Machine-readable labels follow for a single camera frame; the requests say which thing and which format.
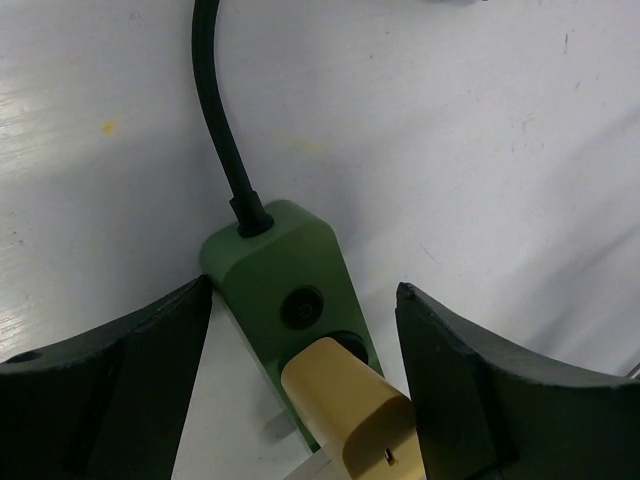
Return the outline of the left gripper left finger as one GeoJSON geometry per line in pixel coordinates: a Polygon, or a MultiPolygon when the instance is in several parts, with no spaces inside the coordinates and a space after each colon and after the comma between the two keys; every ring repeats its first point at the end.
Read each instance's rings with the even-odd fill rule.
{"type": "Polygon", "coordinates": [[[169,479],[212,309],[205,276],[1,364],[4,479],[169,479]]]}

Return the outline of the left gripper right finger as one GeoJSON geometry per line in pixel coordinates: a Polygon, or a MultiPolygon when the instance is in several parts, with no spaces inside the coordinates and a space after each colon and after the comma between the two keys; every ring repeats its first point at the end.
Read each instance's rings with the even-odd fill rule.
{"type": "Polygon", "coordinates": [[[396,323],[430,479],[635,479],[639,383],[519,346],[409,283],[396,323]]]}

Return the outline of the small orange plug adapter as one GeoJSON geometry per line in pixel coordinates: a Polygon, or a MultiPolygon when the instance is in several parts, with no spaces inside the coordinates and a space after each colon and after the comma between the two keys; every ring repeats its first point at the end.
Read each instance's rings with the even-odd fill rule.
{"type": "Polygon", "coordinates": [[[283,368],[296,413],[349,479],[425,477],[411,400],[331,337],[283,368]]]}

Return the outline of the green power strip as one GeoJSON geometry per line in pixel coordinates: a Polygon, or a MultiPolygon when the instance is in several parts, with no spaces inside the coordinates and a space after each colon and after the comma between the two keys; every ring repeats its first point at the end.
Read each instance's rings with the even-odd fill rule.
{"type": "Polygon", "coordinates": [[[230,225],[200,251],[200,266],[224,298],[256,360],[311,451],[318,442],[298,417],[280,376],[323,337],[382,370],[333,228],[288,200],[264,208],[273,223],[253,237],[230,225]]]}

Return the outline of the white charger plug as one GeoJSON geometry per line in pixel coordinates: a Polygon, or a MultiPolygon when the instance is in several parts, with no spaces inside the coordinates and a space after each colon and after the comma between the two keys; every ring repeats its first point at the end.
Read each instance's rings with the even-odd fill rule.
{"type": "Polygon", "coordinates": [[[344,480],[346,476],[330,460],[324,450],[318,450],[284,480],[344,480]]]}

